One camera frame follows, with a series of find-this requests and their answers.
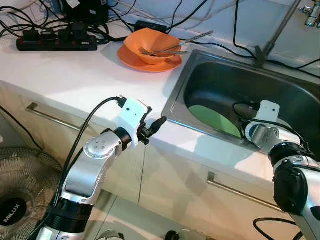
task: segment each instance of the faucet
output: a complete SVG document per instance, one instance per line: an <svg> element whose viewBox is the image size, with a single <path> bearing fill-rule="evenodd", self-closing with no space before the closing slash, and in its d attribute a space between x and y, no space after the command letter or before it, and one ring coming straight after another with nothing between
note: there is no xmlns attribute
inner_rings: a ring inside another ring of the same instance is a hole
<svg viewBox="0 0 320 240"><path fill-rule="evenodd" d="M315 0L313 7L305 6L299 10L308 15L305 25L320 28L320 0Z"/></svg>
<svg viewBox="0 0 320 240"><path fill-rule="evenodd" d="M276 45L276 41L278 40L280 34L286 27L287 23L291 19L292 15L298 8L298 5L300 4L301 0L294 0L294 3L290 7L289 11L286 13L284 19L282 20L280 26L278 29L275 31L273 37L271 38L270 41L267 42L263 50L260 48L260 46L255 46L255 53L256 53L256 60L254 62L254 65L257 67L262 68L262 66L266 63L269 54L271 53L272 49L274 49Z"/></svg>

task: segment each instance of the white countertop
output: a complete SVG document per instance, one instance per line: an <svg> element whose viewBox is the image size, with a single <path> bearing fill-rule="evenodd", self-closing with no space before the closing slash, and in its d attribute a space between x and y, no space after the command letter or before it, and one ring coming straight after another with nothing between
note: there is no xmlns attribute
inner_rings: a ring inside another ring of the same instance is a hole
<svg viewBox="0 0 320 240"><path fill-rule="evenodd" d="M110 32L113 37L129 34L117 24L110 27ZM121 63L117 51L123 43L109 43L100 46L98 51L86 52L19 52L15 44L14 37L0 39L1 83L26 97L81 118L86 118L102 100L119 95L139 99L153 108L150 118L160 117L188 60L188 56L184 56L182 66L172 71L147 73ZM242 58L235 58L231 53L217 48L188 48L203 49L244 62ZM275 66L267 68L317 82L316 78L303 73ZM106 121L114 120L119 112L120 108L115 104L106 104L96 113L93 121L106 125ZM166 122L152 137L151 144L210 168L272 188L272 166L268 158L258 152L171 122Z"/></svg>

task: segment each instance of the cabinet handle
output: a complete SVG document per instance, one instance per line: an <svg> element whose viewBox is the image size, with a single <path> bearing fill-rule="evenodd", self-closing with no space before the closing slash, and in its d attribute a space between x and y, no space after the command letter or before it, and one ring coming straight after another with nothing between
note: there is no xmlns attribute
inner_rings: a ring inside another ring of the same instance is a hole
<svg viewBox="0 0 320 240"><path fill-rule="evenodd" d="M281 213L284 213L284 212L281 210L281 208L278 207L277 205L274 205L274 204L272 204L272 203L270 203L270 202L264 201L264 200L262 200L262 199L256 198L256 197L251 196L251 195L249 195L249 194L246 194L246 193L244 193L244 192L242 192L242 191L236 190L236 189L234 189L234 188L232 188L232 187L229 187L229 186L223 185L223 184L221 184L221 183L219 183L219 182L216 182L216 181L215 181L215 174L214 174L213 172L211 172L211 171L208 173L208 178L207 178L206 183L209 184L209 185L212 185L212 186L214 186L214 187L217 187L217 188L226 190L226 191L228 191L228 192L230 192L230 193L236 194L236 195L238 195L238 196L240 196L240 197L243 197L243 198L245 198L245 199L248 199L248 200L250 200L250 201L253 201L253 202L257 203L257 204L261 204L261 205L263 205L263 206L265 206L265 207L268 207L268 208L271 208L271 209L273 209L273 210L277 210L277 211L279 211L279 212L281 212Z"/></svg>
<svg viewBox="0 0 320 240"><path fill-rule="evenodd" d="M40 116L42 118L48 119L48 120L50 120L52 122L55 122L57 124L61 124L61 125L65 126L65 127L68 127L70 129L73 129L73 130L76 130L76 131L80 132L82 126L76 126L76 125L73 125L73 124L71 124L69 122L62 121L62 120L60 120L60 119L58 119L58 118L56 118L54 116L50 116L48 114L40 112L40 111L36 110L36 107L38 107L38 105L36 103L32 102L29 106L26 107L25 110L27 112L29 112L29 113L38 115L38 116Z"/></svg>

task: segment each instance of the cabinet door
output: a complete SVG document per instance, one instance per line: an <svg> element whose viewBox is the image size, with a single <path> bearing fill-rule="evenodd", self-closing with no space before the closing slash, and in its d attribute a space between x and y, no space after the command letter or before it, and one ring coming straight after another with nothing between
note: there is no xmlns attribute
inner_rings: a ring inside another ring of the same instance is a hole
<svg viewBox="0 0 320 240"><path fill-rule="evenodd" d="M208 172L215 173L217 181L226 180L224 184L230 187L245 185L243 180L149 145L139 204L217 240L264 240L254 229L254 219L291 219L286 213L208 185ZM251 195L254 189L263 195L258 186L247 184L247 188ZM261 222L259 226L276 240L291 240L299 232L285 223Z"/></svg>
<svg viewBox="0 0 320 240"><path fill-rule="evenodd" d="M32 102L32 99L23 97L9 90L4 85L0 86L0 105L11 112L32 133L37 142L44 147L45 152L52 155L63 165L79 132L25 111L26 107ZM81 126L84 122L83 119L77 116L57 110L45 104L38 102L37 104L38 107L36 109L38 111L65 122L76 126ZM8 118L8 116L5 114L4 116L23 137L25 142L35 148L26 133ZM113 129L114 127L113 123L107 121L106 127L90 123L90 127L84 132L81 141L78 144L76 153L87 140L93 136L99 135L106 128ZM108 170L103 189L116 196L137 203L141 186L144 153L145 147L142 144L137 148L127 149L123 152Z"/></svg>

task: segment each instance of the stainless steel sink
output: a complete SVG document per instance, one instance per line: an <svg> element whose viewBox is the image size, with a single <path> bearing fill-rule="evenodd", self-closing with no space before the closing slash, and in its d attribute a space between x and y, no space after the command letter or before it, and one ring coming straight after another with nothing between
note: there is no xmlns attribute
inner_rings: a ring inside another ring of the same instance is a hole
<svg viewBox="0 0 320 240"><path fill-rule="evenodd" d="M194 50L165 105L169 121L254 149L248 141L204 124L191 106L204 106L239 130L243 122L232 110L237 102L268 100L280 105L279 119L302 135L320 160L320 86L273 71Z"/></svg>

